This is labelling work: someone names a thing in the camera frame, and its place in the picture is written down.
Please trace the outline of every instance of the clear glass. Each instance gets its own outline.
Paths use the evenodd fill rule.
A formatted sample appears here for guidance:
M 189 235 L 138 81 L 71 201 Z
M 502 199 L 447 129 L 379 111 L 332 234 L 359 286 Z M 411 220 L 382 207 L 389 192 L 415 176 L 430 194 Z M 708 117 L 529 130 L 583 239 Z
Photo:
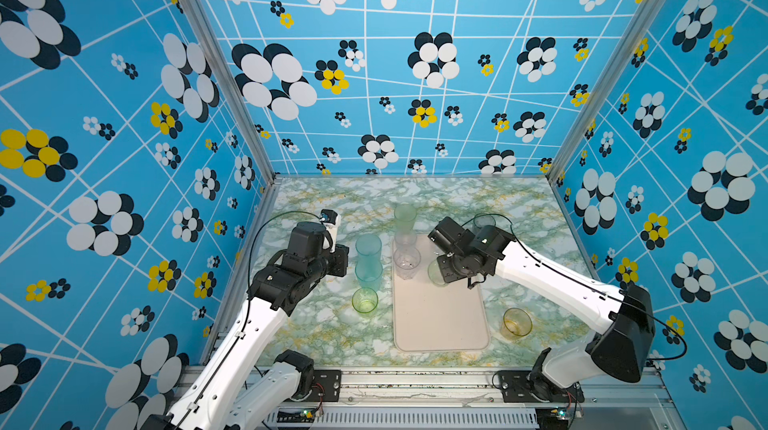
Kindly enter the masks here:
M 380 277 L 382 271 L 382 241 L 378 235 L 364 233 L 357 238 L 357 266 L 355 273 L 358 279 L 371 280 Z
M 533 322 L 523 309 L 507 309 L 502 319 L 502 335 L 505 339 L 516 340 L 531 333 Z
M 416 208 L 410 204 L 398 204 L 395 207 L 395 226 L 398 232 L 412 231 L 416 223 Z
M 382 287 L 382 276 L 384 274 L 384 266 L 381 262 L 378 262 L 378 271 L 371 271 L 370 267 L 365 267 L 361 270 L 360 263 L 355 266 L 355 276 L 360 287 L 369 288 L 374 291 L 378 291 Z
M 493 225 L 496 226 L 496 219 L 493 217 L 493 215 L 484 215 L 485 212 L 475 215 L 475 218 L 472 219 L 472 229 L 475 233 L 478 233 L 480 229 L 485 227 L 486 225 Z
M 395 264 L 395 273 L 408 281 L 418 272 L 417 267 L 422 262 L 422 254 L 413 245 L 404 245 L 395 250 L 392 262 Z
M 395 233 L 396 247 L 412 247 L 416 245 L 417 235 L 414 231 L 402 231 Z
M 362 315 L 370 315 L 379 305 L 379 294 L 376 291 L 363 287 L 352 295 L 352 308 Z
M 445 287 L 448 285 L 446 280 L 442 278 L 442 273 L 440 273 L 440 266 L 437 264 L 437 259 L 432 261 L 432 263 L 429 264 L 429 267 L 427 267 L 427 275 L 429 275 L 429 280 L 438 287 Z

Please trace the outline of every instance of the robotic arm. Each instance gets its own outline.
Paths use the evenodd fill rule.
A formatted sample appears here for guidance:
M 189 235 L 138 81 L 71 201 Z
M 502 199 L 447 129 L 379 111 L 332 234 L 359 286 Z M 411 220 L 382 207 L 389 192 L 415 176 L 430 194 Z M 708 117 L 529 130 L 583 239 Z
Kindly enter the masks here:
M 528 375 L 536 397 L 551 401 L 575 382 L 599 375 L 640 381 L 656 332 L 648 291 L 635 285 L 622 291 L 585 277 L 490 225 L 475 235 L 446 217 L 429 238 L 446 252 L 437 259 L 446 283 L 466 278 L 472 288 L 487 275 L 498 275 L 542 294 L 589 325 L 583 339 L 545 348 L 536 359 Z M 483 280 L 473 282 L 478 274 Z
M 296 225 L 288 248 L 275 253 L 254 276 L 233 328 L 192 387 L 166 416 L 150 416 L 141 430 L 251 430 L 286 398 L 309 394 L 314 362 L 288 350 L 237 398 L 242 382 L 296 304 L 325 275 L 346 275 L 350 249 L 336 243 L 341 218 L 330 210 L 320 216 L 322 224 Z

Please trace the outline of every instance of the table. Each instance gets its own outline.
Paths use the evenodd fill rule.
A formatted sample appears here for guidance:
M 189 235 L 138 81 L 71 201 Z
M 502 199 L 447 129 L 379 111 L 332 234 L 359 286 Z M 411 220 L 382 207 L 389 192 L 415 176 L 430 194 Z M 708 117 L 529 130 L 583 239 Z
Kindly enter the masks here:
M 314 358 L 317 366 L 532 366 L 548 346 L 561 346 L 585 335 L 586 325 L 570 312 L 516 283 L 489 277 L 481 284 L 491 333 L 488 348 L 479 352 L 405 353 L 395 348 L 392 332 L 391 243 L 393 212 L 398 203 L 418 209 L 415 230 L 429 233 L 444 217 L 463 223 L 475 214 L 507 214 L 514 232 L 536 251 L 584 275 L 589 271 L 549 184 L 540 177 L 290 177 L 279 184 L 273 215 L 288 210 L 320 213 L 329 208 L 342 215 L 338 240 L 350 247 L 350 266 L 343 278 L 326 277 L 293 312 L 259 359 L 270 366 L 291 348 Z M 301 214 L 286 215 L 264 230 L 252 272 L 286 248 Z M 497 225 L 503 219 L 498 218 Z M 355 241 L 363 233 L 382 239 L 384 280 L 379 306 L 371 318 L 352 309 Z M 509 342 L 499 333 L 504 310 L 520 307 L 533 320 L 530 335 Z

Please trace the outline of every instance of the blue wallpaper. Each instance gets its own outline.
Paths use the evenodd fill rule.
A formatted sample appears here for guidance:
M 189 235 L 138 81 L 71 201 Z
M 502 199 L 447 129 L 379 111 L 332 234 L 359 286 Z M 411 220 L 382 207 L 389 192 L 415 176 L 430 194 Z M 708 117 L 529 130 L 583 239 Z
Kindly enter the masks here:
M 766 28 L 768 0 L 668 0 L 556 181 L 600 278 L 686 339 L 656 365 L 688 428 L 768 427 Z
M 276 171 L 541 175 L 643 0 L 202 0 Z
M 134 428 L 264 183 L 178 0 L 0 0 L 0 428 Z

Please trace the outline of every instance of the patterned wall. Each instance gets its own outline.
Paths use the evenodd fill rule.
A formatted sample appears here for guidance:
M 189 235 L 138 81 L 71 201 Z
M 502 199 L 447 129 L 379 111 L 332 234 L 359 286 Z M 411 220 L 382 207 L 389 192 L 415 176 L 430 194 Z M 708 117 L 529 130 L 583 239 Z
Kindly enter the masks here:
M 668 0 L 557 180 L 598 275 L 684 334 L 657 366 L 688 428 L 768 427 L 766 28 L 768 0 Z
M 0 428 L 133 428 L 198 362 L 261 180 L 178 0 L 0 0 Z
M 202 0 L 283 174 L 546 172 L 643 0 Z

